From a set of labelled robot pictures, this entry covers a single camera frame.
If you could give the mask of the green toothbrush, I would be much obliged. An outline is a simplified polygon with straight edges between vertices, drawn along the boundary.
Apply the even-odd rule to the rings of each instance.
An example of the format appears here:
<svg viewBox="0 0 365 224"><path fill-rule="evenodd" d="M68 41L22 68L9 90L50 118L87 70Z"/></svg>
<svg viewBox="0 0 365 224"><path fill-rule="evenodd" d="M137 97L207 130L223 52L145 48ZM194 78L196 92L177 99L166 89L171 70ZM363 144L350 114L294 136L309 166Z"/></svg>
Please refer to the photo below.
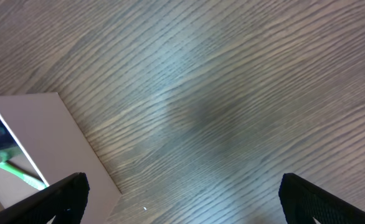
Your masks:
<svg viewBox="0 0 365 224"><path fill-rule="evenodd" d="M0 162L0 169L15 175L16 177L20 178L25 183L37 190L44 190L47 187L43 181L27 174L26 172L18 169L17 167L7 162Z"/></svg>

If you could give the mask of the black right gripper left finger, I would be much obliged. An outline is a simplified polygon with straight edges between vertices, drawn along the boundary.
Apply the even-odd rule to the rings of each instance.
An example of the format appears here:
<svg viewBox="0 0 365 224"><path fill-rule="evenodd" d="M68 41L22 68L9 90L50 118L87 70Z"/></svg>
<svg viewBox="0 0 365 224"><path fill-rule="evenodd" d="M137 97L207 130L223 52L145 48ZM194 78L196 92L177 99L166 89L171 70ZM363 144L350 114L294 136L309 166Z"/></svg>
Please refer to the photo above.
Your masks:
<svg viewBox="0 0 365 224"><path fill-rule="evenodd" d="M0 212L0 224L80 224L90 187L76 172Z"/></svg>

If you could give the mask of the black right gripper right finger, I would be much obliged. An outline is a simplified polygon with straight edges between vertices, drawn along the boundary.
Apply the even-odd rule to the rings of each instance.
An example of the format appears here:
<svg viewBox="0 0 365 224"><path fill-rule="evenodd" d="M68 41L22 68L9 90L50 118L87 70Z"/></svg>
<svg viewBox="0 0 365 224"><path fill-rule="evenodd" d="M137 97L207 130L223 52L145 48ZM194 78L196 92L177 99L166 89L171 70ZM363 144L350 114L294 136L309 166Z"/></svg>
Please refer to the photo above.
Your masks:
<svg viewBox="0 0 365 224"><path fill-rule="evenodd" d="M294 173L278 191L288 224L365 224L365 212Z"/></svg>

